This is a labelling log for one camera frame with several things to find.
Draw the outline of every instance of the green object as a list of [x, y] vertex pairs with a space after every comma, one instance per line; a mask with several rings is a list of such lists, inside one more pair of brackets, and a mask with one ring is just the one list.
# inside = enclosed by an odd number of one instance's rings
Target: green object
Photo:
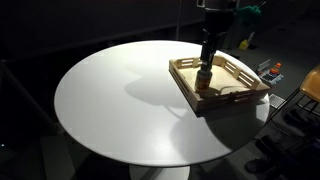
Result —
[[244, 8], [236, 10], [236, 15], [238, 15], [243, 21], [256, 25], [261, 19], [261, 11], [258, 6], [246, 6]]

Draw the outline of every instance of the wooden tray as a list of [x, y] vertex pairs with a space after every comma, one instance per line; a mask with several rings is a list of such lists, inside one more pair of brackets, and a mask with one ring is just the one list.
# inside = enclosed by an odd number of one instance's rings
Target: wooden tray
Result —
[[212, 79], [206, 93], [195, 92], [195, 80], [200, 69], [199, 57], [169, 61], [169, 71], [195, 112], [205, 111], [229, 103], [259, 100], [270, 87], [252, 77], [222, 56], [215, 56]]

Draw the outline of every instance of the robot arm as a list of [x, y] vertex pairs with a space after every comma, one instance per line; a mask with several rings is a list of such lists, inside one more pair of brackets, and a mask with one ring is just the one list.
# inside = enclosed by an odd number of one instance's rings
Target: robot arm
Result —
[[198, 0], [197, 6], [205, 9], [204, 34], [200, 59], [202, 65], [197, 73], [195, 90], [205, 92], [212, 78], [211, 68], [216, 50], [221, 48], [229, 26], [233, 23], [237, 0]]

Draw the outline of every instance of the chair leg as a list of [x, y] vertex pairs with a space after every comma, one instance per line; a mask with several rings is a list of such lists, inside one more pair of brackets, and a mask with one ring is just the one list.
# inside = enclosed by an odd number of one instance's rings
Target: chair leg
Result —
[[316, 102], [313, 107], [310, 109], [309, 114], [314, 111], [314, 109], [318, 106], [319, 102]]
[[312, 103], [314, 100], [310, 100], [308, 103], [306, 103], [304, 106], [301, 107], [301, 109], [299, 110], [299, 112], [301, 112], [303, 109], [305, 109], [310, 103]]
[[300, 101], [305, 97], [306, 95], [304, 94], [297, 102], [297, 104], [299, 105]]

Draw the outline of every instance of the orange object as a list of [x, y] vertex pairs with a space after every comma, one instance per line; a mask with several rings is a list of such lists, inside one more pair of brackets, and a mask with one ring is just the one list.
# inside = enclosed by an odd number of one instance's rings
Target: orange object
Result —
[[314, 101], [320, 102], [320, 65], [315, 67], [300, 86], [302, 93]]
[[281, 63], [277, 63], [273, 68], [270, 69], [271, 74], [279, 74], [280, 73]]

